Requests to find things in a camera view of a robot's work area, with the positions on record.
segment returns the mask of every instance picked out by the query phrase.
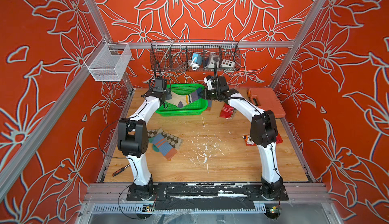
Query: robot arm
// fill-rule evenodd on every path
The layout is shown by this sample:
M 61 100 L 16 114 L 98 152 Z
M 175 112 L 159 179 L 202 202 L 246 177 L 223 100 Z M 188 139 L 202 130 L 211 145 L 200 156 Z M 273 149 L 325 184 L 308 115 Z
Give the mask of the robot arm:
M 145 155 L 149 146 L 146 124 L 165 102 L 169 94 L 166 87 L 166 79 L 157 78 L 152 91 L 149 90 L 143 96 L 145 100 L 138 110 L 128 119 L 119 120 L 118 123 L 118 149 L 131 164 L 136 195 L 144 200 L 153 195 L 153 177 L 147 167 Z
M 274 113 L 264 111 L 248 102 L 236 98 L 243 98 L 239 93 L 231 95 L 228 104 L 241 112 L 250 122 L 250 137 L 260 151 L 262 164 L 262 191 L 263 197 L 273 199 L 279 196 L 283 188 L 281 175 L 278 171 L 275 155 L 276 137 L 278 134 Z
M 247 101 L 236 89 L 229 89 L 224 76 L 204 78 L 208 89 L 203 91 L 203 98 L 228 101 L 228 104 L 241 112 L 250 122 L 250 137 L 257 145 L 262 163 L 262 195 L 272 200 L 280 196 L 284 184 L 278 171 L 275 155 L 276 137 L 278 135 L 274 113 L 265 111 Z

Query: small red cloth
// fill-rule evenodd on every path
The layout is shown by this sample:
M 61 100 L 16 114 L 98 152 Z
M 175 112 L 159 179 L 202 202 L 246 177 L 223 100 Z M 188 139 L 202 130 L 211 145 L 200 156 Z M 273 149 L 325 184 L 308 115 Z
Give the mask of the small red cloth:
M 228 120 L 229 118 L 231 118 L 233 112 L 234 112 L 234 107 L 228 104 L 224 104 L 220 112 L 220 117 L 226 118 Z
M 244 141 L 245 141 L 245 143 L 246 143 L 247 146 L 256 145 L 256 144 L 253 142 L 253 140 L 251 139 L 250 135 L 244 135 L 244 136 L 242 136 L 242 137 L 243 137 L 243 139 L 244 139 Z M 284 141 L 282 140 L 280 134 L 278 134 L 275 143 L 276 143 L 276 144 L 280 144 L 280 143 L 283 143 L 283 142 L 284 142 Z
M 275 143 L 276 143 L 276 144 L 279 144 L 279 143 L 283 143 L 283 142 L 284 142 L 284 141 L 282 140 L 280 134 L 278 134 Z

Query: cream striped sock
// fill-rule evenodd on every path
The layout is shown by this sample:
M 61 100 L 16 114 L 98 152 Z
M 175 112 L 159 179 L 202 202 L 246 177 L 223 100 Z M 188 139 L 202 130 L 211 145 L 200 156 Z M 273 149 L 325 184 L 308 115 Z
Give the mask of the cream striped sock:
M 166 100 L 169 104 L 174 104 L 179 108 L 183 108 L 184 106 L 200 99 L 199 93 L 202 92 L 202 88 L 197 88 L 196 91 L 192 92 L 188 95 L 178 95 L 172 91 L 172 99 Z

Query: blue box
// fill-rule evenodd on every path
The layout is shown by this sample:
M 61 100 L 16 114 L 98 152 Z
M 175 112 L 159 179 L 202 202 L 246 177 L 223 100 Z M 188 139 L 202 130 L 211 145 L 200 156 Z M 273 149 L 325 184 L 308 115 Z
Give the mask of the blue box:
M 199 66 L 201 66 L 202 63 L 203 63 L 203 58 L 199 54 L 193 53 L 192 62 L 194 62 L 194 63 L 198 64 Z

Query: black mounting plate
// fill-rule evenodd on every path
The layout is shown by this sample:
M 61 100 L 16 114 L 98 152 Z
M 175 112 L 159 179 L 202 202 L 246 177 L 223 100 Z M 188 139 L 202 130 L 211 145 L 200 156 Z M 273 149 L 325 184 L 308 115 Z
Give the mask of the black mounting plate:
M 167 185 L 163 184 L 154 184 L 154 192 L 157 193 L 157 200 L 156 201 L 165 201 L 167 196 Z M 154 201 L 155 194 L 153 193 L 152 197 L 149 199 L 151 201 Z M 135 195 L 135 185 L 132 184 L 129 187 L 128 193 L 127 193 L 127 201 L 143 201 L 140 197 Z
M 247 197 L 249 198 L 249 200 L 267 201 L 267 199 L 265 199 L 262 196 L 261 186 L 262 185 L 260 185 L 260 184 L 258 184 L 258 185 L 257 184 L 247 184 L 246 185 Z M 280 193 L 280 200 L 281 201 L 288 201 L 289 200 L 288 194 L 286 192 L 284 192 L 283 190 L 281 190 L 281 193 Z

